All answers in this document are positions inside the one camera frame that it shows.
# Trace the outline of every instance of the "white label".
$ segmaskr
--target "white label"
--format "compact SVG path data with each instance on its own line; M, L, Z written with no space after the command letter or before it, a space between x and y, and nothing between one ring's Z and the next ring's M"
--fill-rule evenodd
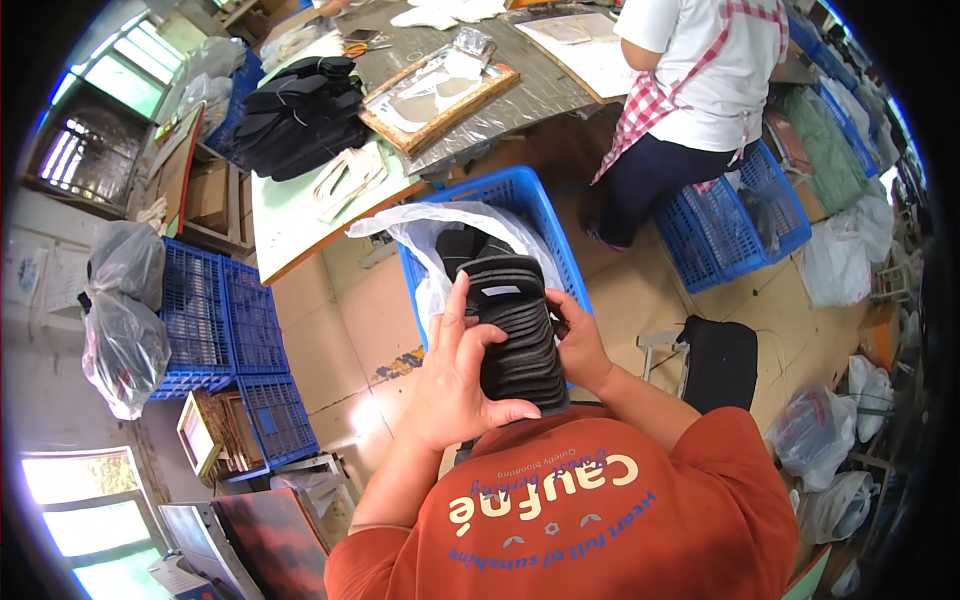
M499 296L500 294L519 294L520 288L515 285L494 285L480 291L486 296Z

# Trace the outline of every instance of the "orange t-shirt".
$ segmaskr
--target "orange t-shirt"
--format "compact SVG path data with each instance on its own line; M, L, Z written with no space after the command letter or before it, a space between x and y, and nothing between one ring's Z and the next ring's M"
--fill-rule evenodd
M721 408L669 455L600 407L491 432L409 533L361 531L341 598L781 598L800 541L750 415Z

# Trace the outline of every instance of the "white t-shirt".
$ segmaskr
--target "white t-shirt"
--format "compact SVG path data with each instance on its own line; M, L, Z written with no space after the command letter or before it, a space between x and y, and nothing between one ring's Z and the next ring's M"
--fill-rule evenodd
M753 0L774 11L779 0ZM719 0L626 0L613 31L650 52L661 89L682 79L723 31ZM743 111L748 142L760 138L767 84L780 55L780 25L735 12L720 53L677 92L675 110L649 133L688 148L727 152L740 147Z

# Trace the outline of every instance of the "green fabric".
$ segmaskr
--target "green fabric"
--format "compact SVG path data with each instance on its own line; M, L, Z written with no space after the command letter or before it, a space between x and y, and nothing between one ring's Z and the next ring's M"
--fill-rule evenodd
M827 216L863 198L867 176L823 101L812 91L796 89L783 102L783 116L804 142L814 171L808 183Z

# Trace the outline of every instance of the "blue plastic crate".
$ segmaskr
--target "blue plastic crate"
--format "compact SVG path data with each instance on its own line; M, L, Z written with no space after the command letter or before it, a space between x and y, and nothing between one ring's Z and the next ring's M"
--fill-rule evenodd
M229 481L264 475L320 450L290 374L240 375L237 390L247 409L264 466L240 473Z
M800 200L763 142L740 167L740 181L770 209L779 247L768 252L726 178L704 194L686 187L656 217L690 294L775 264L810 239Z
M260 272L224 258L231 364L237 374L290 371L276 319L274 293L260 283Z
M816 50L818 44L822 44L817 37L809 32L803 25L801 25L800 19L803 17L793 17L787 15L787 20L790 25L790 39L797 42L797 45L800 46L800 49L804 51L807 56L813 54L813 51Z
M264 76L263 63L256 57L253 50L248 48L243 65L230 74L230 80L233 81L233 90L230 92L227 116L220 127L204 140L204 144L208 148L239 166L243 166L243 164L240 161L240 154L233 139L233 128L243 117L244 102L247 100L247 96L256 91L257 83Z
M833 99L833 95L830 94L829 90L827 90L822 82L817 82L816 85L813 86L813 89L817 92L817 95L823 99L824 103L827 105L827 112L831 117L833 117L834 123L837 124L837 127L840 128L840 132L847 140L847 143L850 144L851 148L853 148L853 153L856 155L856 159L860 162L860 166L863 167L863 173L867 176L867 179L879 175L880 170L876 168L874 158L870 156L870 152L863 144L860 134L856 132L856 127L853 125L851 120L847 118L847 115L844 114L844 111L840 109L840 106L837 104L836 100Z
M822 68L828 76L832 79L843 84L843 86L850 90L854 91L860 85L860 81L856 77L851 75L850 71L847 70L847 67L844 66L844 63L840 59L830 52L827 45L822 42L817 42L817 47L814 49L813 53L808 53L810 60L813 60L817 63L817 66Z
M495 173L490 173L475 180L464 181L452 187L440 190L417 202L445 203L453 201L475 201L506 208L523 219L536 231L546 247L550 250L560 279L564 282L564 290L580 303L580 307L593 314L590 300L587 297L587 287L580 276L573 252L566 243L564 230L553 211L553 205L547 198L537 174L529 167L510 167ZM426 333L420 324L417 314L417 300L415 293L417 286L426 277L426 269L402 245L399 247L400 264L403 266L403 275L407 281L407 291L410 292L410 303L414 309L414 319L417 321L417 330L423 349L427 349Z
M233 379L224 267L217 254L163 239L163 304L170 361L151 399L186 398L198 387L216 392Z

